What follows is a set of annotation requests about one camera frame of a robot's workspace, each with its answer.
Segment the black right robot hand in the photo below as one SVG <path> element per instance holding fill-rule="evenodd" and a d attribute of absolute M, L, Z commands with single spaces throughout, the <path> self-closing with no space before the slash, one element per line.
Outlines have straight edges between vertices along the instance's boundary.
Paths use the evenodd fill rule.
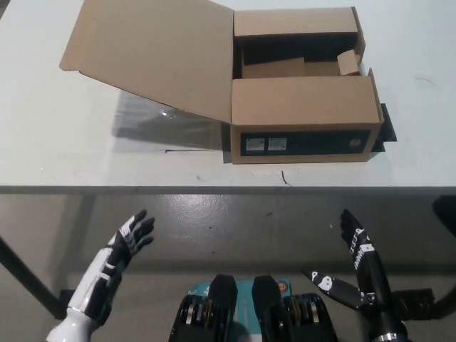
<path fill-rule="evenodd" d="M 366 229 L 344 209 L 340 216 L 341 238 L 347 244 L 355 270 L 357 286 L 316 270 L 301 273 L 327 297 L 357 311 L 389 311 L 392 291 L 380 255 Z"/>

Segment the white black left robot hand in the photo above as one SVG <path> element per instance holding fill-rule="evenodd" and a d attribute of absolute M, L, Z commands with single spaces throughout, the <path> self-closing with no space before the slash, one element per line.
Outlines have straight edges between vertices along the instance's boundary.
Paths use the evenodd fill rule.
<path fill-rule="evenodd" d="M 131 216 L 101 248 L 74 291 L 68 308 L 87 316 L 97 326 L 107 321 L 123 272 L 139 251 L 152 243 L 155 218 L 141 210 Z"/>

